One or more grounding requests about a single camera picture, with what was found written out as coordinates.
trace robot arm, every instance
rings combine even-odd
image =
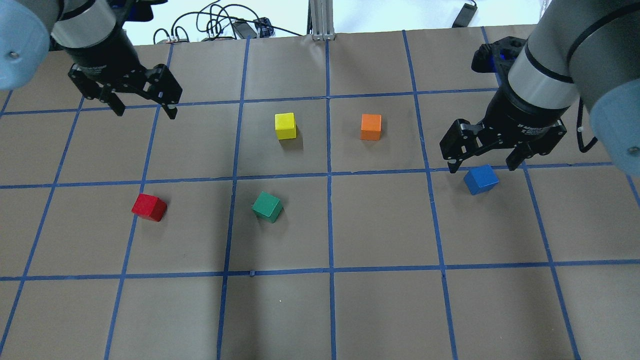
[[[440,142],[449,170],[492,149],[514,149],[510,170],[547,155],[566,134],[578,96],[614,164],[640,176],[640,1],[555,0],[528,40],[505,38],[474,56],[500,88],[476,125],[456,120]]]
[[[174,119],[182,88],[166,65],[147,70],[106,0],[0,0],[0,88],[26,84],[49,50],[49,34],[71,55],[69,78],[87,99],[98,99],[118,115],[125,106],[116,92],[160,104]]]

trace yellow cube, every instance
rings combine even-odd
[[[296,138],[296,118],[293,113],[276,114],[276,135],[278,140]]]

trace cube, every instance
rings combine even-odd
[[[165,211],[166,202],[153,195],[147,195],[146,193],[138,195],[131,209],[131,212],[139,217],[155,222],[162,220]]]
[[[382,115],[362,114],[360,139],[378,141],[380,134],[382,134]]]
[[[276,114],[276,136],[278,140],[296,138],[296,118],[293,113]]]
[[[473,168],[465,175],[465,183],[471,195],[487,192],[499,182],[491,165]]]
[[[252,210],[258,217],[273,224],[282,211],[282,203],[277,197],[266,192],[261,192],[253,204]]]

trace metal post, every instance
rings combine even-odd
[[[311,9],[312,38],[333,40],[333,0],[309,0]]]

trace blue cube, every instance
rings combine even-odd
[[[499,182],[490,165],[473,168],[465,175],[465,183],[471,195],[487,192]]]

